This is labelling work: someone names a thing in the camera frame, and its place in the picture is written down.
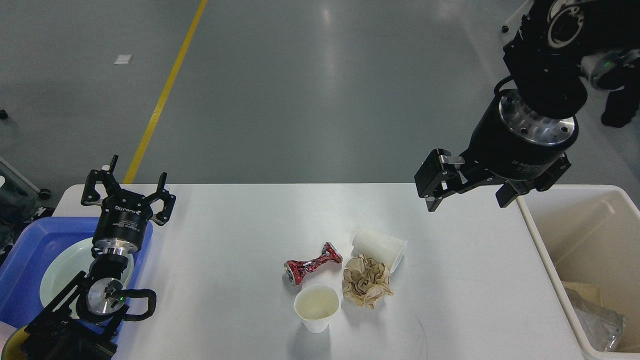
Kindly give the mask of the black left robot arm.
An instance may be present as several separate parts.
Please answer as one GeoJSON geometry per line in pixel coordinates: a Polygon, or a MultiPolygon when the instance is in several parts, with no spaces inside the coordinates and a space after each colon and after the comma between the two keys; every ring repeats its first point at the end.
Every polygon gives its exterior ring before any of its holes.
{"type": "Polygon", "coordinates": [[[149,224],[169,221],[176,196],[166,188],[166,172],[151,194],[124,189],[114,177],[118,158],[87,175],[80,203],[100,208],[93,262],[23,328],[16,352],[25,360],[110,360],[117,352],[119,326],[145,321],[156,310],[157,294],[128,287],[124,272],[142,250],[149,224]]]}

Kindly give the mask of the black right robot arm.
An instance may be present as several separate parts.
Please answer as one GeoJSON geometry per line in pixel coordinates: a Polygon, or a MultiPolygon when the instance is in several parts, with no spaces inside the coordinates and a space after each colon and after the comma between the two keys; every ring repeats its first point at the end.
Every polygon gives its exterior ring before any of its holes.
{"type": "Polygon", "coordinates": [[[498,185],[502,208],[548,191],[571,164],[586,85],[608,92],[601,123],[628,125],[639,112],[639,2],[533,0],[503,46],[508,76],[460,155],[436,148],[414,174],[430,212],[454,194],[498,185]]]}

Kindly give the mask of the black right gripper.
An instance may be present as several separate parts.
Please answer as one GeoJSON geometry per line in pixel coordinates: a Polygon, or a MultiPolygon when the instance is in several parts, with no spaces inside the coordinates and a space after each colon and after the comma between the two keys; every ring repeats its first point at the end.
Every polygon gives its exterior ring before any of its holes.
{"type": "Polygon", "coordinates": [[[519,196],[548,191],[557,183],[572,166],[566,151],[578,134],[575,116],[542,116],[517,89],[502,89],[461,156],[442,148],[430,151],[414,174],[418,196],[428,212],[435,212],[449,196],[494,185],[498,176],[506,181],[495,196],[499,207],[506,208],[519,196]]]}

